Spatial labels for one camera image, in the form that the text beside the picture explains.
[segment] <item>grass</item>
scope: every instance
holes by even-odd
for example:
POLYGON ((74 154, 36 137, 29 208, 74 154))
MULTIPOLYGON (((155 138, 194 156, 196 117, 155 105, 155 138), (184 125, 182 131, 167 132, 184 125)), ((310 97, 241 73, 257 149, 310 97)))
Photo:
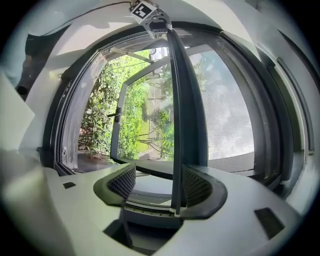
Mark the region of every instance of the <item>grass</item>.
MULTIPOLYGON (((140 126, 139 134, 147 134, 149 132, 149 125, 150 125, 150 120, 147 120, 146 122, 142 121, 142 124, 140 126)), ((146 140, 148 139, 148 135, 143 135, 140 136, 139 138, 141 140, 146 140)), ((149 146, 144 143, 138 143, 138 150, 139 152, 143 152, 149 149, 149 146)))

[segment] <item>window screen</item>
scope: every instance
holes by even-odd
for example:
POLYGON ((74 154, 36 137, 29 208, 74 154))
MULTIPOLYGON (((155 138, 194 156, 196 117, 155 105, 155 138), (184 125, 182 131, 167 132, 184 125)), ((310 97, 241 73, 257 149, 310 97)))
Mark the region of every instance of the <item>window screen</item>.
POLYGON ((254 167, 254 137, 246 103, 214 50, 190 56, 204 106, 208 166, 227 172, 254 167))

